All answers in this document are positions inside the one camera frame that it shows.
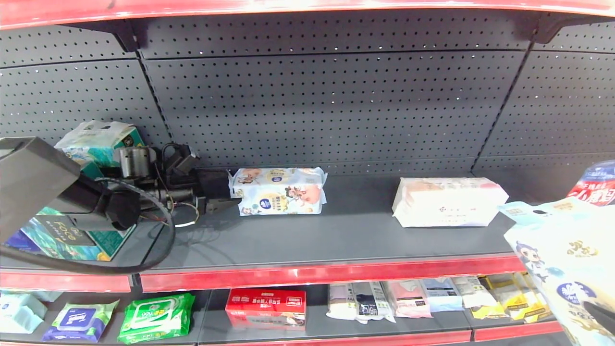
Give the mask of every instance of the pegboard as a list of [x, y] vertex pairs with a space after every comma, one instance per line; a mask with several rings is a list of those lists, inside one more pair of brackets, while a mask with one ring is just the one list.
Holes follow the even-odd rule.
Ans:
[[135, 58], [109, 33], [67, 26], [0, 31], [0, 67]]
[[146, 62], [174, 140], [210, 167], [476, 157], [523, 52]]
[[528, 47], [530, 11], [412, 9], [150, 18], [133, 22], [145, 58]]
[[56, 144], [83, 121], [138, 125], [146, 143], [170, 138], [136, 60], [62, 63], [0, 70], [1, 136]]
[[564, 27], [550, 43], [536, 44], [534, 50], [615, 53], [615, 22]]
[[615, 152], [615, 55], [532, 52], [482, 156]]

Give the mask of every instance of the shelf bracket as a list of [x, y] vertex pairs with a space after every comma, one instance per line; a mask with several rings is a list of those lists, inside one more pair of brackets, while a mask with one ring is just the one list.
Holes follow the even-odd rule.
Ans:
[[106, 20], [104, 22], [69, 23], [63, 25], [112, 34], [126, 53], [136, 52], [138, 49], [137, 38], [135, 37], [132, 26], [124, 19]]
[[538, 20], [534, 42], [548, 44], [565, 26], [615, 22], [615, 18], [597, 15], [567, 14], [549, 12]]

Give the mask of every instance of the white tissue package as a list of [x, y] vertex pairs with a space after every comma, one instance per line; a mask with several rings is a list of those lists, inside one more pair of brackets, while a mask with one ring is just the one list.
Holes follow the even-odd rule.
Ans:
[[47, 308], [31, 294], [0, 296], [0, 333], [32, 334]]
[[401, 178], [393, 216], [402, 227], [484, 227], [507, 199], [487, 178]]
[[320, 214], [327, 202], [321, 168], [242, 168], [229, 177], [239, 215]]

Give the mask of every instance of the black cable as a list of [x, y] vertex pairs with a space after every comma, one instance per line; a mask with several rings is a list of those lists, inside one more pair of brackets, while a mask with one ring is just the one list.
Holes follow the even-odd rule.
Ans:
[[171, 233], [171, 240], [167, 243], [167, 246], [162, 251], [162, 254], [156, 257], [154, 260], [149, 262], [145, 262], [139, 265], [129, 265], [123, 267], [106, 267], [102, 265], [95, 264], [85, 264], [79, 262], [73, 262], [65, 259], [54, 259], [52, 257], [48, 257], [45, 255], [31, 254], [29, 252], [21, 251], [15, 249], [13, 247], [9, 247], [6, 245], [0, 246], [0, 254], [6, 257], [10, 257], [12, 259], [20, 260], [22, 262], [28, 262], [31, 264], [39, 265], [41, 267], [46, 267], [54, 270], [63, 270], [65, 272], [75, 272], [81, 274], [91, 274], [91, 275], [129, 275], [143, 272], [147, 269], [155, 267], [159, 265], [167, 256], [171, 253], [171, 249], [173, 249], [173, 244], [175, 242], [175, 224], [173, 222], [173, 217], [169, 210], [154, 196], [149, 193], [141, 190], [140, 188], [134, 187], [131, 184], [125, 183], [121, 180], [114, 178], [97, 178], [96, 181], [106, 181], [113, 182], [118, 185], [122, 185], [123, 187], [132, 190], [134, 192], [139, 193], [141, 196], [144, 196], [152, 203], [154, 203], [163, 213], [164, 217], [167, 219], [167, 223], [169, 224], [169, 231]]

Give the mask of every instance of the pink package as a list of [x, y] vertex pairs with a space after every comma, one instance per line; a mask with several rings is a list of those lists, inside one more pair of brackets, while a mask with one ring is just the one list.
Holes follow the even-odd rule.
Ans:
[[395, 317], [433, 317], [418, 280], [387, 281], [386, 286], [395, 306]]

